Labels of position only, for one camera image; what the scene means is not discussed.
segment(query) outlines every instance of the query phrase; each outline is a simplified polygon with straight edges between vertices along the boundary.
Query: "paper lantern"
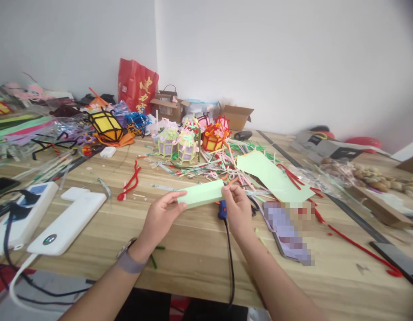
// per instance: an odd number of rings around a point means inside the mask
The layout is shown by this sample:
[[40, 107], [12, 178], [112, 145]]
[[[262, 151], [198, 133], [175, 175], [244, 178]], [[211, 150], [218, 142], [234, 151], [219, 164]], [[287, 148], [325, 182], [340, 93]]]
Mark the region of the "paper lantern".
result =
[[191, 163], [196, 153], [199, 152], [196, 134], [188, 129], [182, 130], [180, 136], [172, 143], [178, 144], [178, 157], [181, 162]]
[[202, 147], [206, 151], [212, 152], [223, 147], [226, 138], [230, 136], [228, 130], [223, 128], [221, 123], [209, 125], [203, 134]]
[[101, 107], [101, 111], [89, 114], [87, 111], [87, 120], [92, 124], [98, 132], [101, 140], [116, 143], [123, 136], [123, 128], [112, 114], [113, 111], [105, 111]]
[[186, 118], [185, 122], [182, 124], [183, 129], [190, 130], [196, 135], [199, 133], [201, 126], [199, 125], [198, 119], [193, 115], [192, 119]]
[[178, 137], [178, 129], [171, 126], [169, 119], [162, 118], [162, 120], [167, 123], [166, 127], [157, 135], [152, 135], [152, 138], [158, 138], [157, 149], [159, 150], [159, 154], [162, 155], [162, 158], [165, 158], [165, 156], [172, 156], [177, 152], [177, 146], [173, 144], [173, 142]]
[[210, 125], [210, 116], [209, 113], [203, 113], [202, 116], [197, 117], [199, 126], [202, 131], [205, 131], [205, 128], [207, 128]]
[[229, 120], [225, 116], [219, 115], [218, 118], [214, 118], [215, 123], [220, 123], [223, 125], [225, 131], [229, 131]]

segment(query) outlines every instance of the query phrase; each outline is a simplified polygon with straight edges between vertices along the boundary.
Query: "orange lantern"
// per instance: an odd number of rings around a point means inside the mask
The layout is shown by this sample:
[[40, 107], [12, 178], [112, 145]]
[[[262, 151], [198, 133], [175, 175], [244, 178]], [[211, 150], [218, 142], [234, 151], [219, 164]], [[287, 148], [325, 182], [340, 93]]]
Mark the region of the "orange lantern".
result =
[[203, 134], [202, 147], [206, 151], [212, 152], [223, 147], [226, 138], [230, 136], [221, 123], [210, 124]]
[[214, 118], [215, 123], [220, 123], [223, 125], [225, 131], [229, 131], [229, 120], [225, 116], [219, 115], [218, 118]]
[[100, 112], [89, 114], [85, 111], [85, 114], [103, 141], [116, 143], [122, 138], [123, 128], [114, 117], [113, 111], [105, 111], [101, 107]]

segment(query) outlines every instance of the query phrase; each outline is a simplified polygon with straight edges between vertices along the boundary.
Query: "colored paper sheet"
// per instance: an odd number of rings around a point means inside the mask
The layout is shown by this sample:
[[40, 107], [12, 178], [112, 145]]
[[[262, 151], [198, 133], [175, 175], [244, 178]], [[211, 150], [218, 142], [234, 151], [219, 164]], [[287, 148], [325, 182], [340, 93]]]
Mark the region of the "colored paper sheet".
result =
[[221, 188], [224, 186], [222, 180], [216, 180], [205, 184], [188, 187], [187, 194], [178, 198], [178, 203], [186, 203], [187, 208], [197, 207], [205, 204], [218, 202], [224, 199]]
[[236, 167], [257, 176], [281, 202], [304, 202], [315, 194], [308, 184], [301, 185], [301, 190], [298, 189], [284, 171], [259, 151], [238, 156]]

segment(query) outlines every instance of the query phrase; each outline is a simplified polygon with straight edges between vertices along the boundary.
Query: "yellow lantern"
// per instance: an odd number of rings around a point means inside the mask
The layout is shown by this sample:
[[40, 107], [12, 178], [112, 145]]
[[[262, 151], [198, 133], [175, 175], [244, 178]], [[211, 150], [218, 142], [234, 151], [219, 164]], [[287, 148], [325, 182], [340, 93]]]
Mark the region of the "yellow lantern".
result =
[[110, 143], [117, 143], [123, 136], [123, 128], [113, 116], [113, 111], [105, 111], [101, 107], [101, 111], [87, 114], [87, 120], [92, 124], [101, 139]]

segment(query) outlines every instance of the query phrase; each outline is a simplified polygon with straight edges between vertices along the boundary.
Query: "white cable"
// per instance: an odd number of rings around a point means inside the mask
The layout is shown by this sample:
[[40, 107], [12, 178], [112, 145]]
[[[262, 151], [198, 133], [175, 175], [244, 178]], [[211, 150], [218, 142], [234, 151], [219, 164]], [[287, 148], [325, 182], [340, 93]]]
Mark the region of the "white cable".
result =
[[52, 313], [59, 313], [62, 314], [63, 311], [54, 311], [54, 310], [45, 310], [45, 309], [37, 309], [37, 308], [33, 308], [30, 307], [29, 305], [25, 305], [24, 303], [22, 303], [22, 301], [18, 298], [18, 296], [16, 295], [15, 292], [15, 284], [16, 281], [18, 280], [19, 276], [21, 275], [21, 273], [31, 265], [31, 263], [37, 258], [38, 254], [31, 254], [29, 256], [29, 258], [24, 262], [24, 264], [21, 265], [21, 267], [19, 268], [18, 272], [16, 273], [15, 277], [13, 278], [13, 280], [10, 283], [10, 287], [9, 287], [9, 294], [10, 297], [12, 299], [13, 302], [15, 302], [15, 304], [17, 306], [20, 306], [23, 309], [26, 309], [28, 311], [31, 312], [52, 312]]

